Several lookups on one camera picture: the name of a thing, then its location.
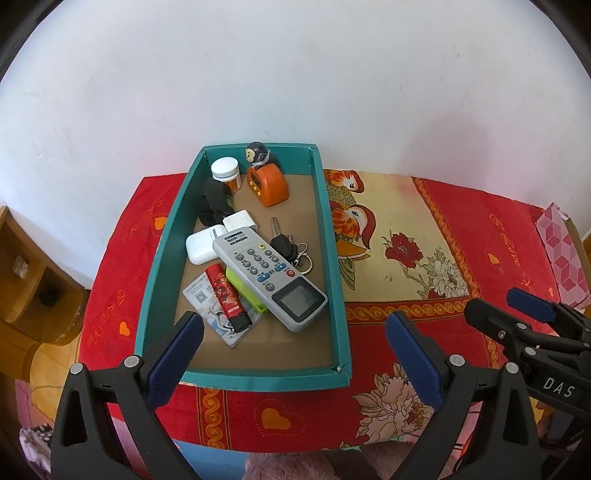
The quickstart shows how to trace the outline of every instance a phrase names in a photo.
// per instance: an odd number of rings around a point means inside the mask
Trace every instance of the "white jar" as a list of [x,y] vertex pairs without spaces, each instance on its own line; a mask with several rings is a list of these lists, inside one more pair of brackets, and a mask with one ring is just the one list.
[[238,160],[234,157],[218,158],[212,163],[212,176],[214,179],[224,182],[230,187],[232,193],[237,191],[241,185]]

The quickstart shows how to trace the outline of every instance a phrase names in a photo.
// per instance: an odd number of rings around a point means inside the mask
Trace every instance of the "white wall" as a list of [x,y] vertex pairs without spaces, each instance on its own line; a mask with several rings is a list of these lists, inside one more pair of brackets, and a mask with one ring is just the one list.
[[65,0],[0,84],[0,190],[90,285],[147,175],[200,147],[319,145],[591,227],[591,81],[528,0]]

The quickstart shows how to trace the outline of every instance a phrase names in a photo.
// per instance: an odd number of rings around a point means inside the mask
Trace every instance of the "pink box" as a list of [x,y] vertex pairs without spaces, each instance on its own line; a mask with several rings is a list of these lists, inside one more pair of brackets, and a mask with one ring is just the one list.
[[552,203],[535,223],[558,285],[560,300],[580,309],[591,304],[591,266],[570,217]]

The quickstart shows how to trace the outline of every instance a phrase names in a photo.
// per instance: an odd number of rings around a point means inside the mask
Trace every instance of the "monkey figurine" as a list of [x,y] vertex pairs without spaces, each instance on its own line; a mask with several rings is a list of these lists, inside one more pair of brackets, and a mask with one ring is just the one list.
[[248,144],[246,147],[246,161],[252,163],[255,170],[269,163],[274,163],[279,168],[277,156],[261,142],[251,142]]

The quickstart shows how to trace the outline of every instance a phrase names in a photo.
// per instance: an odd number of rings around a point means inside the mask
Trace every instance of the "key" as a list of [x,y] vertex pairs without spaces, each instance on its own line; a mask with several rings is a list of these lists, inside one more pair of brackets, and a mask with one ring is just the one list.
[[273,238],[270,245],[288,262],[293,262],[297,258],[297,245],[290,242],[289,238],[281,233],[279,219],[271,217],[271,230]]

